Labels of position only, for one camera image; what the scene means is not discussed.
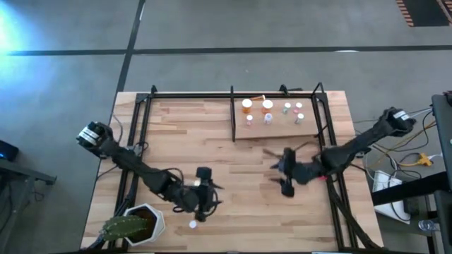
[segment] butcher block tabletop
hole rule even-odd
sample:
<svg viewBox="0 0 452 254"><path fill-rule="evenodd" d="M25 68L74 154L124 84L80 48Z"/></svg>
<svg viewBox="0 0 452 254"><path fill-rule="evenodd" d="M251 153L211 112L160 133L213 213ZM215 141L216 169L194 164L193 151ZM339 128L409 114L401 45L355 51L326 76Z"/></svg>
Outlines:
<svg viewBox="0 0 452 254"><path fill-rule="evenodd" d="M114 115L124 127L121 146L126 146L137 92L120 92ZM347 98L343 91L327 92L336 139L339 145L355 136ZM143 109L138 117L139 128ZM119 124L112 120L114 137ZM262 138L232 142L230 99L152 99L146 141L149 148L143 161L150 167L176 167L184 172L186 182L196 180L196 168L212 169L212 178L224 190L216 212L195 229L189 222L194 214L173 213L173 204L138 185L136 205L148 203L161 210L166 229L153 243L130 247L145 252L276 252L337 250L326 182L315 179L306 186L294 184L295 197L286 198L280 186L269 181L278 177L269 169L277 160L263 153L268 149L281 154L284 147L297 147L297 161L308 162L319 152L312 136ZM102 161L99 174L113 167L110 159ZM89 246L102 225L114 213L120 169L102 176L95 184L81 247ZM371 239L383 245L379 225L365 173L350 167L344 172L352 213ZM341 218L346 245L349 242L345 220Z"/></svg>

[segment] white pot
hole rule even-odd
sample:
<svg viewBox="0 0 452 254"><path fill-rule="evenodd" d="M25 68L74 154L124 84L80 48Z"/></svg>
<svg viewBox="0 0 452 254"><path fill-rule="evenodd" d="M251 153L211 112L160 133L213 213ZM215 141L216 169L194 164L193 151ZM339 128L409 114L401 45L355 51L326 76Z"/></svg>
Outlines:
<svg viewBox="0 0 452 254"><path fill-rule="evenodd" d="M129 244L131 246L137 246L137 245L140 245L140 244L143 244L146 242L153 242L153 241L157 240L158 236L160 234L162 234L162 232L165 230L165 220L163 219L163 213L146 203L127 209L124 212L124 216L130 215L134 210L139 209L139 208L146 208L146 209L150 210L155 215L157 220L155 222L153 235L150 238L147 238L146 240L142 240L141 242L138 242L138 243L134 243L128 237L126 237L125 239L129 242Z"/></svg>

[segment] black cable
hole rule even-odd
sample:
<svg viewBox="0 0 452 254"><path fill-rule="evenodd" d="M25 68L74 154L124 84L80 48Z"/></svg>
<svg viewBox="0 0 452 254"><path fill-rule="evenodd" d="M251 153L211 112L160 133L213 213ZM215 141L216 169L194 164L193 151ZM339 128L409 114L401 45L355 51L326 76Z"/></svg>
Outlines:
<svg viewBox="0 0 452 254"><path fill-rule="evenodd" d="M111 169L108 169L107 171L103 172L102 174L100 174L99 176L97 176L96 181L99 180L100 177L102 177L103 175L105 175L106 173L110 172L113 169L116 169L118 167L118 165L112 167Z"/></svg>
<svg viewBox="0 0 452 254"><path fill-rule="evenodd" d="M417 154L416 152L412 152L412 153L410 153L410 154L407 154L407 155L405 155L405 156L400 160L400 162L403 162L403 161L404 161L405 159L407 159L409 156L411 156L411 155L416 155L416 154ZM415 173L415 174L417 174L417 175L419 176L419 179L422 178L422 175L421 175L419 172L416 172L416 171L413 171L413 170L405 170L405 169L401 169L400 166L399 166L398 164L397 164L396 167L395 167L395 165L393 164L393 160L392 160L391 158L390 158L389 160L390 160L390 162L391 162L391 166L392 166L393 169L395 169L395 170L394 170L394 172L393 172L391 175L389 175L388 187L387 187L387 188L390 188L390 182L391 182L391 179L393 178L393 176L394 176L398 171L400 171L400 172L402 172L402 173L404 173L405 175L410 176L410 177L413 177L413 176L412 176L412 175L409 175L409 174L406 173L406 172ZM391 202L391 209L393 210L393 212L394 212L394 214L396 215L396 217L399 218L399 220L404 221L404 222L409 222L409 221L410 221L409 219L403 219L402 217L400 217L400 215L396 212L396 209L394 208L394 203L393 203L393 202Z"/></svg>
<svg viewBox="0 0 452 254"><path fill-rule="evenodd" d="M149 143L147 143L146 141L143 142L138 142L133 146L133 151L135 151L135 148L137 145L143 144L143 149L141 150L141 152L138 154L138 156L143 155L144 151L146 151L149 148Z"/></svg>
<svg viewBox="0 0 452 254"><path fill-rule="evenodd" d="M184 173L182 172L182 170L180 170L178 168L168 168L168 169L162 169L160 172L171 171L171 170L175 170L175 171L179 172L179 174L181 175L181 178L180 178L181 184L184 185L184 182L185 182L184 181Z"/></svg>
<svg viewBox="0 0 452 254"><path fill-rule="evenodd" d="M218 206L218 193L215 189L213 189L213 195L215 196L215 206L212 208L212 211L209 212L208 214L205 214L204 216L209 217L211 216L216 210L217 210L217 206Z"/></svg>
<svg viewBox="0 0 452 254"><path fill-rule="evenodd" d="M421 112L421 111L428 110L428 109L431 109L431 107L428 107L426 109L420 109L420 110L416 110L416 111L411 111L411 112L408 112L407 114L414 114L414 113ZM375 122L375 121L378 121L378 120L379 119L369 119L369 120L362 120L362 121L354 121L353 123Z"/></svg>
<svg viewBox="0 0 452 254"><path fill-rule="evenodd" d="M122 139L122 133L123 133L123 127L122 127L122 123L119 121L119 119L113 114L113 118L119 123L119 127L121 128L121 133L119 134L119 139L118 139L118 143L121 142Z"/></svg>
<svg viewBox="0 0 452 254"><path fill-rule="evenodd" d="M355 165L355 164L353 164L353 163L350 163L350 166L355 167L355 168L357 168L357 169L361 169L361 170L364 171L364 172L367 172L366 169L365 169L364 167L360 167L360 166Z"/></svg>

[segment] concrete floor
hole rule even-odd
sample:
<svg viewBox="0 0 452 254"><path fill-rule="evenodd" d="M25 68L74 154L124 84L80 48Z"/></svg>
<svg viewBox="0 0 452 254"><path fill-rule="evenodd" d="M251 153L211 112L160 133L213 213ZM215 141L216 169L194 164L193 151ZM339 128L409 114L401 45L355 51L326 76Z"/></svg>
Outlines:
<svg viewBox="0 0 452 254"><path fill-rule="evenodd" d="M0 50L126 49L137 6L138 0L2 1ZM448 27L409 28L394 0L147 0L135 48L451 42ZM276 90L283 83L310 90L322 81L327 90L346 91L358 121L378 117L389 106L428 107L433 94L450 90L451 59L448 51L134 56L124 90ZM109 121L123 61L124 56L0 56L0 139L21 149L21 164L58 176L55 186L38 186L45 199L21 215L8 253L78 249L99 161L75 137L90 121ZM440 153L436 135L429 131L423 152ZM423 142L419 138L413 146ZM443 171L443 162L435 162L415 170L423 176ZM392 250L427 252L425 238L382 234Z"/></svg>

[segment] yellow cable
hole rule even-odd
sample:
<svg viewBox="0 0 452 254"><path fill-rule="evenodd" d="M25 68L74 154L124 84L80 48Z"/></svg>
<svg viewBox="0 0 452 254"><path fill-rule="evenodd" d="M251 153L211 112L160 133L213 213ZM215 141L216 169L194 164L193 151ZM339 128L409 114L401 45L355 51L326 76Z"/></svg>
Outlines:
<svg viewBox="0 0 452 254"><path fill-rule="evenodd" d="M436 121L432 121L431 123L427 124L427 126L425 127L425 130L428 130L429 128L433 127L433 125L436 123ZM416 134L413 135L409 135L408 137L402 139L400 142L396 143L393 147L389 148L389 150L387 150L385 153L383 153L383 155L381 155L378 160L373 163L372 165L368 166L368 168L372 168L375 166L378 166L381 163L381 160L391 151L391 150L397 150L398 148L402 147L403 145L400 145L401 143L405 142L406 140L409 140L411 138L417 137L419 136L421 133L424 132L424 129L418 131Z"/></svg>
<svg viewBox="0 0 452 254"><path fill-rule="evenodd" d="M420 165L419 162L416 163L412 163L412 164L400 164L398 163L399 166L404 166L404 167L413 167L413 166L417 166Z"/></svg>

